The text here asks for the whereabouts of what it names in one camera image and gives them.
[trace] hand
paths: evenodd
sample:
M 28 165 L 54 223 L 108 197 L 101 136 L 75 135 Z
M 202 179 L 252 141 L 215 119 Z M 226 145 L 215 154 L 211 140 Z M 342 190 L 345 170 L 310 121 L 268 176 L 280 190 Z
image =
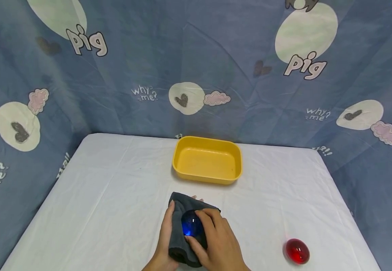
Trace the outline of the hand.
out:
M 208 271 L 250 271 L 229 222 L 216 209 L 196 211 L 207 236 L 208 249 L 191 236 L 185 236 L 196 256 Z
M 175 271 L 178 269 L 178 263 L 169 256 L 169 242 L 172 234 L 172 214 L 175 210 L 175 202 L 172 200 L 164 214 L 161 223 L 160 236 L 158 238 L 157 248 L 155 249 L 152 259 L 142 269 L 142 271 Z

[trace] yellow plastic tray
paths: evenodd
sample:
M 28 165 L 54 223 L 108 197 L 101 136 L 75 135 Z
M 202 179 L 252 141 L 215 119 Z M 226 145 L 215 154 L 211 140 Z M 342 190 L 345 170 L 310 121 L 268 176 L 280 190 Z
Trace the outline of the yellow plastic tray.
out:
M 232 142 L 187 136 L 178 140 L 172 166 L 183 179 L 228 185 L 241 176 L 241 150 Z

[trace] gray cloth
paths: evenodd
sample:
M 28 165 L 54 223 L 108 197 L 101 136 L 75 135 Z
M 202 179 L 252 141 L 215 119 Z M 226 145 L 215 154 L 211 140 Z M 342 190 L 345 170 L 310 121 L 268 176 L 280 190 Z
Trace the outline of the gray cloth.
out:
M 190 245 L 188 245 L 184 239 L 181 217 L 189 210 L 202 210 L 205 208 L 219 210 L 219 208 L 177 192 L 173 192 L 170 195 L 169 203 L 171 200 L 174 200 L 175 202 L 175 210 L 172 215 L 172 234 L 169 242 L 169 256 L 177 262 L 185 263 L 193 268 L 199 268 L 202 266 L 201 263 L 190 248 Z

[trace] blue glass ball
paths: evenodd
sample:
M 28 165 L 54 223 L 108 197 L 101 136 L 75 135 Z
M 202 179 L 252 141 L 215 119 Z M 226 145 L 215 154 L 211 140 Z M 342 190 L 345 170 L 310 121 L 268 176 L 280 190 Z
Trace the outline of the blue glass ball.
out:
M 195 210 L 185 212 L 181 217 L 182 232 L 185 236 L 201 236 L 204 233 L 204 226 L 196 215 Z

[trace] red ball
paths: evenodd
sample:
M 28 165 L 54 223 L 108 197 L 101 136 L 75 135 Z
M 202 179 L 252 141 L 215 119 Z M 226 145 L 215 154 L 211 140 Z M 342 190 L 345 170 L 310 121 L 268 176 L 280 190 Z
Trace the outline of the red ball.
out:
M 285 246 L 286 254 L 293 262 L 304 265 L 309 262 L 310 251 L 307 245 L 298 239 L 291 239 Z

